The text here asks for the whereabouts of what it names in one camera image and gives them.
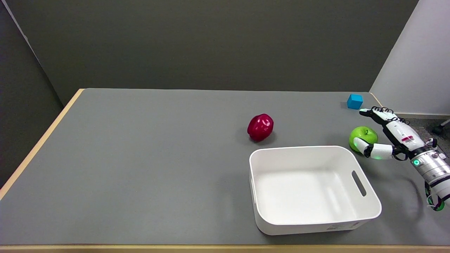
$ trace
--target white wall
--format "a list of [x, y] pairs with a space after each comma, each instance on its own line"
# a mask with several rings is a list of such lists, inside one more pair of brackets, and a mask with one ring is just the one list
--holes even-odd
[[396, 113], [450, 115], [450, 0], [420, 0], [370, 92]]

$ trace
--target gray table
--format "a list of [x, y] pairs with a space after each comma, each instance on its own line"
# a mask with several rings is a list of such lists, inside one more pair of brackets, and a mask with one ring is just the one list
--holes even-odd
[[[378, 105], [363, 93], [364, 107]], [[256, 149], [340, 145], [354, 127], [347, 92], [86, 89], [0, 201], [0, 244], [447, 245], [450, 208], [426, 207], [408, 162], [357, 156], [382, 214], [353, 231], [267, 236], [255, 225]], [[274, 133], [246, 133], [267, 113]]]

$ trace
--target black cable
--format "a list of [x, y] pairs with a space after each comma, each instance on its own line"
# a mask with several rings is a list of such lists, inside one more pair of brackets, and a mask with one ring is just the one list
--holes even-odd
[[425, 195], [427, 197], [428, 204], [433, 206], [432, 209], [434, 211], [438, 212], [438, 211], [444, 209], [444, 206], [445, 206], [444, 201], [442, 201], [442, 199], [439, 196], [437, 197], [437, 204], [434, 205], [433, 198], [431, 197], [430, 185], [427, 182], [425, 182]]

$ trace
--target robotic arm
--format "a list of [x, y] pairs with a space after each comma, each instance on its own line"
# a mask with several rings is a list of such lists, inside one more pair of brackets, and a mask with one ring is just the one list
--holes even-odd
[[370, 144], [361, 138], [355, 138], [353, 144], [365, 156], [374, 159], [391, 159], [405, 161], [408, 158], [413, 167], [425, 179], [427, 197], [433, 188], [439, 196], [435, 211], [443, 208], [443, 203], [450, 205], [450, 166], [444, 161], [445, 155], [439, 154], [437, 141], [430, 139], [423, 142], [404, 119], [396, 116], [391, 109], [372, 107], [361, 109], [360, 114], [371, 117], [376, 123], [382, 125], [383, 133], [394, 144]]

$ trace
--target red apple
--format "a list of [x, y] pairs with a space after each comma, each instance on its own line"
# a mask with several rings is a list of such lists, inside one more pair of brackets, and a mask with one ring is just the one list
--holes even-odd
[[247, 127], [247, 133], [254, 141], [267, 138], [274, 129], [274, 120], [267, 114], [256, 115]]

